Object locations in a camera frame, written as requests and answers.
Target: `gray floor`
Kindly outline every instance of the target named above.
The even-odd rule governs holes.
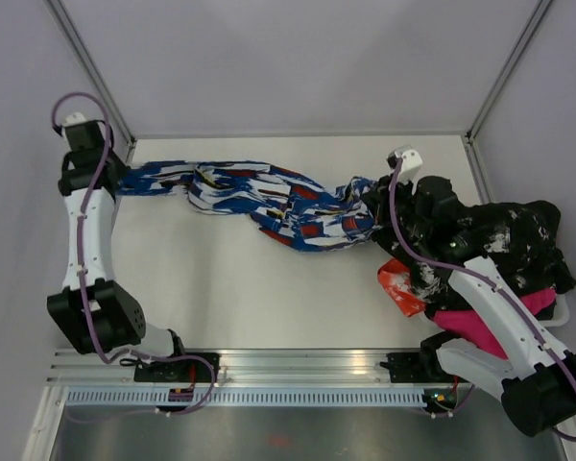
[[[76,407],[98,418],[124,408]],[[166,419],[154,414],[81,425],[62,421],[54,460],[418,460],[559,461],[550,433],[529,439],[481,393],[453,419],[406,409],[206,408]]]

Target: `perforated metal strip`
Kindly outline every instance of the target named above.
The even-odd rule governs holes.
[[[200,401],[205,389],[194,392],[192,402]],[[216,388],[209,406],[291,406],[291,407],[422,407],[423,390],[410,389],[269,389]],[[184,406],[172,401],[169,388],[72,387],[70,405],[106,406]]]

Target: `pile of clothes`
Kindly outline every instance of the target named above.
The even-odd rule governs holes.
[[[203,213],[246,214],[262,232],[302,252],[338,250],[373,240],[393,257],[378,272],[378,280],[406,315],[424,311],[441,328],[505,357],[484,323],[444,277],[412,259],[399,245],[390,224],[389,183],[388,176],[378,181],[354,177],[327,190],[304,175],[259,161],[175,160],[132,168],[119,193],[181,194]],[[418,253],[423,236],[413,225],[417,207],[413,185],[400,184],[399,222],[403,236]],[[443,245],[449,235],[461,236],[473,253],[489,256],[510,288],[545,320],[552,317],[556,294],[576,285],[556,246],[560,221],[559,210],[544,201],[459,203],[440,233],[443,241],[429,238],[426,243]]]

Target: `metal corner post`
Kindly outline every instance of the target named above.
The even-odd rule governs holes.
[[[480,107],[480,110],[478,110],[478,113],[467,132],[467,138],[470,142],[473,141],[473,139],[475,139],[482,130],[482,127],[484,126],[484,123],[491,113],[495,103],[499,99],[501,92],[512,77],[516,67],[518,66],[518,63],[533,41],[533,38],[537,31],[540,29],[546,14],[550,11],[550,8],[554,3],[555,0],[539,0],[538,4],[532,11],[531,16],[529,16],[527,23],[523,27],[523,30],[520,33],[514,48],[512,49],[512,52],[504,62],[503,67],[497,75],[491,90],[487,94],[484,103]]]
[[[117,107],[115,100],[111,96],[107,84],[87,50],[87,47],[85,46],[75,23],[70,17],[68,10],[61,0],[44,0],[44,2],[47,5],[49,12],[54,16],[54,19],[58,23],[58,26],[73,50],[77,61],[79,61],[84,70],[85,75],[87,75],[87,78],[91,81],[92,85],[98,92],[101,101],[103,101],[107,107],[108,113],[111,116],[113,123],[116,125],[117,130],[129,145],[133,145],[135,138],[124,120],[121,111]]]

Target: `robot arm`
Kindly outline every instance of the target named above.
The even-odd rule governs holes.
[[[391,154],[389,164],[400,170],[394,174],[396,183],[406,183],[415,177],[422,162],[418,152],[403,148]],[[438,222],[451,220],[460,205],[443,179],[421,180],[416,195],[409,225],[420,236]],[[503,360],[465,339],[450,339],[435,351],[436,369],[469,381],[500,400],[510,420],[528,436],[575,416],[576,386],[570,384],[570,378],[576,384],[576,354],[531,314],[499,275],[492,260],[470,255],[465,248],[456,248],[458,245],[428,248],[426,238],[416,247],[431,263],[436,263],[440,277],[447,278],[449,285],[478,313],[508,356]]]
[[[58,186],[68,212],[69,255],[61,292],[47,298],[49,314],[77,352],[94,352],[84,317],[81,293],[84,289],[104,352],[128,345],[154,356],[181,353],[177,335],[171,330],[146,324],[138,301],[114,279],[111,230],[115,192],[128,167],[112,150],[109,151],[108,161],[90,195],[80,239],[78,218],[85,192],[101,160],[105,139],[98,122],[87,121],[80,113],[66,117],[60,135],[68,144]],[[84,252],[80,241],[85,242]],[[84,256],[84,287],[80,284],[82,267],[78,263],[78,252]]]

